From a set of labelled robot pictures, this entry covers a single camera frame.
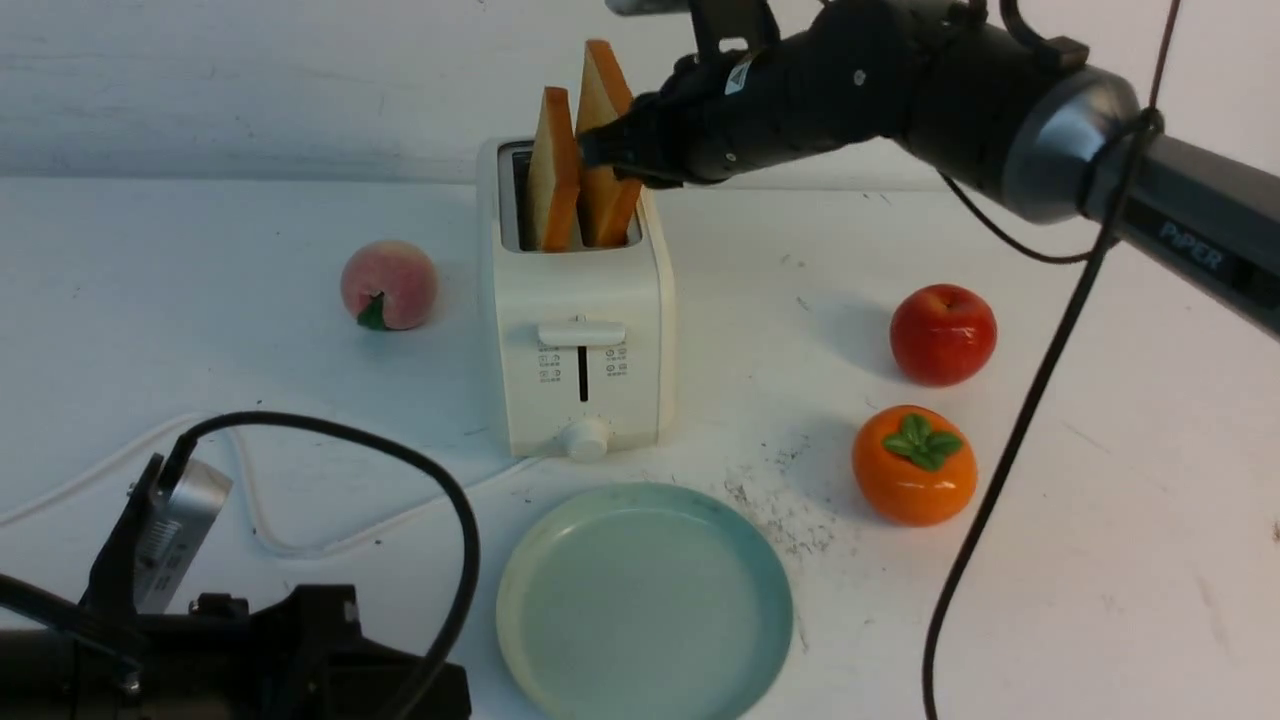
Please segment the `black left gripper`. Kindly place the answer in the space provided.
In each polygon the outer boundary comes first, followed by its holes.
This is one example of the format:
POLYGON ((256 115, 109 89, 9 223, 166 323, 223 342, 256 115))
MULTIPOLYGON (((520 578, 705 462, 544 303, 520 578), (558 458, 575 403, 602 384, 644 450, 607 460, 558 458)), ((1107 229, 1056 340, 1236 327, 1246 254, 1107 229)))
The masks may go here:
POLYGON ((417 664, 364 635, 352 585, 301 585, 259 611, 201 594, 142 626, 150 652, 123 719, 371 719, 417 664))

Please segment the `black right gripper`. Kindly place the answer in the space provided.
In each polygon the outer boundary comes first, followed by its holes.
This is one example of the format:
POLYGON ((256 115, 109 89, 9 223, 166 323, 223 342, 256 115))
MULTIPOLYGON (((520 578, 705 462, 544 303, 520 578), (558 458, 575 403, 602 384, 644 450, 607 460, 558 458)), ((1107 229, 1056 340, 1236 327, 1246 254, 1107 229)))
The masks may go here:
POLYGON ((579 135, 586 168, 666 190, 892 138, 943 33, 933 3, 828 1, 788 37, 764 1, 691 1, 687 13, 696 51, 579 135))

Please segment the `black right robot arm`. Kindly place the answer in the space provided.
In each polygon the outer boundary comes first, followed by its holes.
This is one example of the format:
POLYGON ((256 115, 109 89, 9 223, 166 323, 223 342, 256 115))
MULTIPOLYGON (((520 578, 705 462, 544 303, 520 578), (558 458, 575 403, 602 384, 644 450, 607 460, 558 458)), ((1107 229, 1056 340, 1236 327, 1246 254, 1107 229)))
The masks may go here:
MULTIPOLYGON (((1135 90, 957 1, 831 1, 782 38, 763 1, 692 1, 698 50, 579 136, 588 167, 672 188, 886 138, 1023 220, 1102 222, 1138 140, 1135 90)), ((1120 238, 1277 329, 1277 178, 1157 132, 1120 238)))

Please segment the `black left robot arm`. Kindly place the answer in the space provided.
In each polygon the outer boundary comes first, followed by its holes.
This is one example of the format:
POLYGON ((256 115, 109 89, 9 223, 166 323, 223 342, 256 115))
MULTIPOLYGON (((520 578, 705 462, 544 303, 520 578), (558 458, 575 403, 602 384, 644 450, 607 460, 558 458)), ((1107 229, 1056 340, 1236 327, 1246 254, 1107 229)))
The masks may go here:
POLYGON ((439 637, 415 656, 364 635, 352 585, 298 585, 251 611, 201 594, 187 614, 141 614, 138 667, 52 630, 3 633, 5 719, 467 719, 448 661, 477 585, 467 568, 439 637))

